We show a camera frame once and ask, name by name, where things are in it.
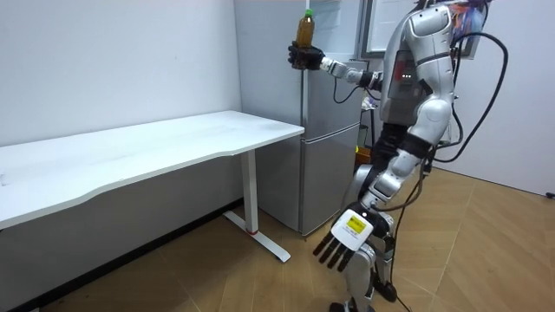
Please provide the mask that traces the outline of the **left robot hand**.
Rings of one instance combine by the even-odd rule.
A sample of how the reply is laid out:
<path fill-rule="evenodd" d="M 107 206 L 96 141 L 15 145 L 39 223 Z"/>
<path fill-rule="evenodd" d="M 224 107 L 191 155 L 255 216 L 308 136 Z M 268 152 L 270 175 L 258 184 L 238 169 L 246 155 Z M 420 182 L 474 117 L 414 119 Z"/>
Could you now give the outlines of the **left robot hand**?
<path fill-rule="evenodd" d="M 318 257 L 319 263 L 339 272 L 346 270 L 356 256 L 364 258 L 372 269 L 377 255 L 369 240 L 388 237 L 393 225 L 394 219 L 387 213 L 352 202 L 335 220 L 313 255 Z"/>

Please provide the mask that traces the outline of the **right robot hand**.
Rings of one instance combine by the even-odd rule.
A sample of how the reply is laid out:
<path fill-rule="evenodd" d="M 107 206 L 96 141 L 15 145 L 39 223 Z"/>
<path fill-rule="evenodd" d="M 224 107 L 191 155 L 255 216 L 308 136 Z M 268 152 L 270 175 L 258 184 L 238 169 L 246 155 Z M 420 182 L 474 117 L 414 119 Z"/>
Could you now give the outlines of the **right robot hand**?
<path fill-rule="evenodd" d="M 319 70 L 325 53 L 314 46 L 309 48 L 300 47 L 296 41 L 292 41 L 288 47 L 288 62 L 294 69 L 299 70 Z"/>

